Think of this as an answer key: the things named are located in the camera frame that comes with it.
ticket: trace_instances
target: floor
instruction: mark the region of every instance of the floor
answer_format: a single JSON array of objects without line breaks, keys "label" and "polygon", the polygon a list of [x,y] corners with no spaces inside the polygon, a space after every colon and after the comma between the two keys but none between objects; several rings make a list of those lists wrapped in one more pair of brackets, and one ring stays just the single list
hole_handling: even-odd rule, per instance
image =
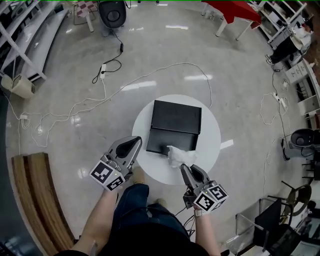
[{"label": "floor", "polygon": [[[160,3],[137,4],[133,1],[132,8],[127,10],[125,26],[117,32],[124,43],[124,52],[118,58],[122,68],[106,75],[106,93],[109,96],[141,75],[179,62],[197,64],[209,76],[212,86],[210,110],[218,122],[221,141],[233,140],[233,145],[220,151],[208,173],[229,194],[223,206],[211,214],[217,239],[223,242],[235,235],[236,213],[254,205],[264,195],[286,194],[288,190],[281,180],[292,186],[303,182],[300,165],[303,160],[283,160],[279,140],[283,137],[283,128],[279,116],[272,125],[265,125],[260,115],[263,95],[274,91],[273,72],[265,61],[265,54],[272,50],[261,31],[249,29],[240,41],[236,41],[235,37],[247,26],[244,20],[236,19],[220,37],[216,37],[221,20],[212,21],[201,16],[201,2]],[[17,113],[24,110],[64,115],[85,98],[103,98],[101,82],[92,84],[91,81],[101,64],[118,54],[120,43],[113,36],[101,36],[99,19],[92,23],[95,31],[90,33],[86,24],[74,26],[72,15],[63,21],[46,62],[44,72],[48,79],[36,81],[37,92],[30,100],[11,97]],[[118,65],[111,63],[108,69],[116,69]],[[288,135],[306,127],[306,122],[298,114],[295,88],[282,90],[282,80],[281,73],[274,75],[274,86],[290,103],[282,117]],[[102,192],[102,188],[88,177],[88,172],[114,140],[131,135],[135,119],[146,104],[168,94],[183,94],[206,106],[210,104],[207,82],[195,67],[174,66],[136,83],[149,81],[153,84],[155,81],[156,86],[134,86],[135,89],[121,91],[91,112],[57,123],[50,131],[46,148],[35,144],[31,129],[20,127],[21,154],[42,151],[49,154],[56,193],[75,237],[81,234]],[[86,102],[74,111],[93,106],[92,102]],[[265,121],[270,122],[277,112],[275,100],[271,95],[265,96],[262,105]],[[47,116],[42,126],[33,131],[40,146],[46,144],[53,122],[63,118]],[[33,127],[39,119],[37,115],[32,117]],[[6,145],[10,169],[10,157],[19,153],[17,128],[18,122],[9,110]],[[150,186],[150,202],[162,197],[172,213],[184,207],[185,186],[165,185],[148,176],[146,182]],[[191,209],[185,210],[178,218],[184,223],[192,214]]]}]

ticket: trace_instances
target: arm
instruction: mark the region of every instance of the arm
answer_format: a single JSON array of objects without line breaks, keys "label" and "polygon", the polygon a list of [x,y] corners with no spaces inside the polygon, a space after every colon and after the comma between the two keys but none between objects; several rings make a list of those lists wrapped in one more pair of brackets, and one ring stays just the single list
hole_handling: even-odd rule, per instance
[{"label": "arm", "polygon": [[209,214],[195,217],[195,243],[202,246],[210,256],[220,256]]},{"label": "arm", "polygon": [[103,191],[86,221],[79,241],[73,246],[72,250],[89,255],[94,243],[97,244],[97,253],[106,245],[116,209],[117,194],[117,191]]}]

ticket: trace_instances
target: white cabinet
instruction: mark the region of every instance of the white cabinet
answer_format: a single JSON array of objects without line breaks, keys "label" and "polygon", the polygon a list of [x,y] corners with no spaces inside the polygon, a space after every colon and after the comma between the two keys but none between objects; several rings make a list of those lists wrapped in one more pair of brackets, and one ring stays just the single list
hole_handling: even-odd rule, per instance
[{"label": "white cabinet", "polygon": [[294,65],[292,68],[286,71],[285,76],[287,77],[287,80],[291,85],[301,82],[308,76],[307,68],[304,61],[300,61],[298,64]]}]

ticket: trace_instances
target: white shelf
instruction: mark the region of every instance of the white shelf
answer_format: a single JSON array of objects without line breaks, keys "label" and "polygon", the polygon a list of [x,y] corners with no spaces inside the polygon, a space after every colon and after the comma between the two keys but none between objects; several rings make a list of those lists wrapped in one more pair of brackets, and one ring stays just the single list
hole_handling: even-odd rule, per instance
[{"label": "white shelf", "polygon": [[[24,19],[28,16],[28,14],[32,11],[32,9],[38,4],[38,1],[34,1],[20,16],[14,19],[10,25],[5,29],[10,36],[14,34],[20,24],[24,21]],[[2,36],[0,38],[0,47],[7,41],[7,39]]]},{"label": "white shelf", "polygon": [[262,31],[265,33],[266,37],[269,38],[269,39],[271,39],[272,36],[267,32],[267,30],[265,29],[265,27],[264,27],[263,24],[260,25],[260,28],[261,28]]},{"label": "white shelf", "polygon": [[10,1],[3,1],[2,3],[0,3],[0,14],[2,14],[5,11],[5,9],[9,7],[10,4]]},{"label": "white shelf", "polygon": [[[45,21],[50,12],[56,7],[56,5],[60,1],[52,1],[48,2],[46,6],[40,9],[31,19],[30,23],[23,29],[23,31],[19,34],[15,43],[18,45],[20,49],[20,53],[25,53],[29,44],[31,43],[32,38]],[[13,48],[9,51],[1,70],[4,70],[14,59],[20,54]]]},{"label": "white shelf", "polygon": [[260,12],[271,22],[271,24],[275,27],[275,29],[279,31],[280,29],[279,26],[276,23],[274,23],[272,19],[270,19],[269,15],[262,9],[260,10]]},{"label": "white shelf", "polygon": [[[27,57],[41,71],[45,66],[49,49],[55,38],[58,28],[67,12],[68,10],[62,10],[49,17],[41,26],[39,32],[36,34],[32,42],[32,45],[30,46],[30,49],[28,50]],[[27,78],[30,78],[36,75],[37,71],[33,70],[33,68],[25,62],[21,73]]]},{"label": "white shelf", "polygon": [[290,19],[289,17],[286,18],[285,16],[283,16],[283,14],[282,14],[279,10],[277,10],[277,9],[275,8],[275,6],[274,6],[273,4],[271,4],[269,1],[267,1],[267,3],[272,7],[272,9],[274,9],[274,10],[276,11],[277,14],[279,14],[279,16],[280,16],[284,21],[287,21],[288,19]]}]

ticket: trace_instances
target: red table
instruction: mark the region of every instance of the red table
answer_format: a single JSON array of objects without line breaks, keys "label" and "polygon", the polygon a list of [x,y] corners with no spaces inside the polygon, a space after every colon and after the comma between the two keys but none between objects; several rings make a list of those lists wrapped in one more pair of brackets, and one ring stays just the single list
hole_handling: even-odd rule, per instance
[{"label": "red table", "polygon": [[236,38],[237,40],[240,38],[240,36],[243,35],[243,33],[250,26],[252,29],[254,29],[260,26],[261,24],[260,15],[244,1],[203,1],[203,2],[205,3],[205,7],[202,11],[202,15],[204,15],[208,5],[212,6],[213,8],[223,13],[224,20],[215,34],[217,37],[220,36],[220,34],[225,29],[227,24],[234,22],[235,17],[243,18],[251,21],[251,23],[245,28],[245,30]]}]

